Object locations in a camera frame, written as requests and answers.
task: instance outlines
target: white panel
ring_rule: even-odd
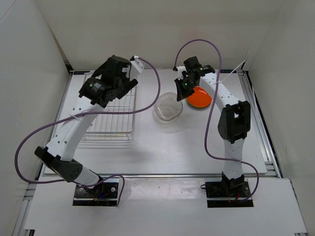
[[[174,79],[177,73],[171,69],[158,70],[161,77],[161,95],[176,93]],[[84,76],[72,76],[70,87],[63,105],[61,118],[69,116]],[[153,70],[146,69],[138,76],[136,108],[148,106],[157,92],[157,79]],[[237,74],[232,74],[223,83],[237,98],[245,100]],[[74,159],[100,174],[220,174],[224,162],[210,158],[203,146],[206,123],[210,106],[203,110],[192,108],[183,101],[183,112],[171,124],[158,124],[153,117],[153,108],[135,115],[134,141],[84,142],[77,148]],[[208,148],[213,155],[224,157],[224,143],[218,132],[220,111],[216,106],[210,125]],[[244,143],[243,160],[252,163],[260,173],[266,172],[264,159],[257,140],[254,126]],[[245,173],[254,173],[243,165]]]
[[[314,65],[315,1],[287,0],[250,77],[310,235],[315,235]]]
[[[15,0],[0,0],[0,20],[5,16]]]
[[[212,40],[224,68],[234,68],[259,49],[283,0],[36,2],[74,69],[96,69],[112,54],[171,68],[179,48],[195,38]],[[203,42],[180,59],[195,55],[218,67],[217,53]]]
[[[10,1],[0,1],[9,9]],[[14,170],[19,142],[35,128],[55,119],[67,83],[67,71],[52,34],[33,0],[17,0],[0,21],[0,234],[11,235],[27,184]],[[22,149],[19,165],[34,178],[39,161],[33,152],[49,131]]]
[[[249,179],[253,189],[255,179]],[[118,207],[72,206],[74,184],[37,186],[35,236],[294,236],[306,229],[287,179],[260,181],[254,207],[207,208],[200,178],[128,179]]]

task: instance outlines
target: black joint bracket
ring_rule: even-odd
[[[44,164],[61,176],[67,182],[73,182],[81,174],[83,166],[81,163],[72,159],[71,161],[61,161],[60,156],[54,157],[48,152],[48,148],[37,147],[35,155],[41,159]]]
[[[230,143],[247,137],[251,129],[251,105],[248,101],[227,105],[222,109],[218,130],[220,136]]]
[[[233,189],[239,188],[242,186],[245,182],[244,175],[241,175],[238,178],[228,179],[225,174],[222,172],[222,186],[224,186],[224,189],[229,193]]]

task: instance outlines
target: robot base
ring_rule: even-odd
[[[229,193],[224,190],[222,182],[206,182],[202,189],[206,190],[208,208],[254,206],[252,199],[241,201],[251,193],[248,182],[246,181]]]
[[[118,196],[118,181],[117,182],[104,182],[103,192],[95,197],[85,191],[79,185],[75,186],[73,196],[73,206],[100,206],[100,207],[114,207],[117,205]]]

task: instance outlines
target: white floor panel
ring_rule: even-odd
[[[200,178],[128,179],[118,207],[72,206],[74,184],[38,185],[25,229],[35,236],[294,236],[305,225],[287,179],[263,178],[254,207],[207,208]],[[249,179],[253,189],[255,179]]]

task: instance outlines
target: black mounting bracket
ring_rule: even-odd
[[[252,199],[242,201],[251,194],[249,184],[244,180],[237,187],[229,188],[226,186],[224,174],[222,174],[221,182],[205,182],[201,188],[206,190],[208,208],[253,207]]]
[[[114,207],[117,206],[119,180],[111,180],[111,182],[103,182],[97,185],[101,187],[102,191],[95,196],[79,185],[75,186],[73,196],[73,206],[100,206],[100,207]]]

